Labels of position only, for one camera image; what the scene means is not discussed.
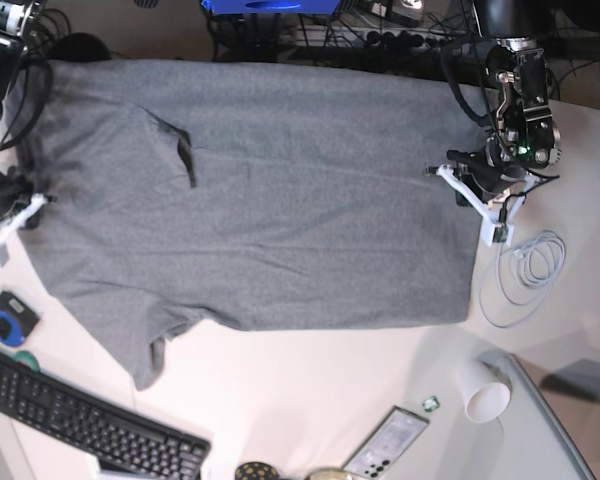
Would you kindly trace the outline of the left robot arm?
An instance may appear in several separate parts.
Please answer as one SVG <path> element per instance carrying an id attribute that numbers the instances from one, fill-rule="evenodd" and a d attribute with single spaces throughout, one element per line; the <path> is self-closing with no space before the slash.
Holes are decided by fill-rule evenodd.
<path id="1" fill-rule="evenodd" d="M 462 11 L 463 36 L 442 49 L 441 66 L 465 114 L 487 132 L 473 153 L 447 152 L 452 173 L 489 203 L 526 178 L 549 181 L 542 169 L 561 156 L 560 133 L 550 109 L 549 67 L 540 41 L 552 31 L 545 1 L 472 1 Z M 486 113 L 469 106 L 450 66 L 453 50 L 470 48 Z"/>

